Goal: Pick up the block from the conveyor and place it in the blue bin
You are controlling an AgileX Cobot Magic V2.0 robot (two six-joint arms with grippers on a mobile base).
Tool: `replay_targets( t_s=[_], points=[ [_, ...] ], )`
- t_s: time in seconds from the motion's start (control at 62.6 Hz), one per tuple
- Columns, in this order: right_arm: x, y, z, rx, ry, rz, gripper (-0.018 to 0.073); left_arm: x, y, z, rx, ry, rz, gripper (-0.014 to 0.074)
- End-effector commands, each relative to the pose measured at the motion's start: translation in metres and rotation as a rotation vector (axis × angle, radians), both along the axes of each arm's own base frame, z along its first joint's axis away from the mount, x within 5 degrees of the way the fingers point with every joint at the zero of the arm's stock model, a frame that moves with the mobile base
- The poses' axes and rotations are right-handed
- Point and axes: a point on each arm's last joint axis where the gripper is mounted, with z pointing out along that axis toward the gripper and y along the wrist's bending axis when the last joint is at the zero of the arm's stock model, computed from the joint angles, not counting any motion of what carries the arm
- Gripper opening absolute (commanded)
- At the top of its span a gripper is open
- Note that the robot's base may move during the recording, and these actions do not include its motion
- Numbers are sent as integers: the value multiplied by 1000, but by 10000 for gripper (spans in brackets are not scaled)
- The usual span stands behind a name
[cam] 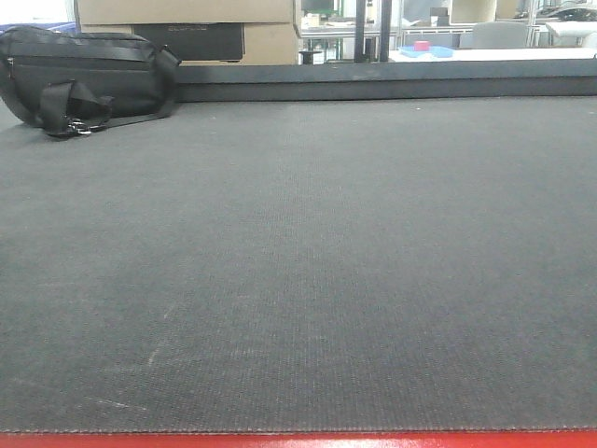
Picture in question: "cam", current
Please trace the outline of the black fabric shoulder bag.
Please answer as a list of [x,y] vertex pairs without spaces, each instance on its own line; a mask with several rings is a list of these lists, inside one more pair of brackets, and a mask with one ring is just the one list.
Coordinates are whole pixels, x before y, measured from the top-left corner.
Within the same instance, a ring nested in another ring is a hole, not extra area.
[[51,137],[89,135],[170,116],[179,64],[139,35],[17,25],[1,34],[1,98]]

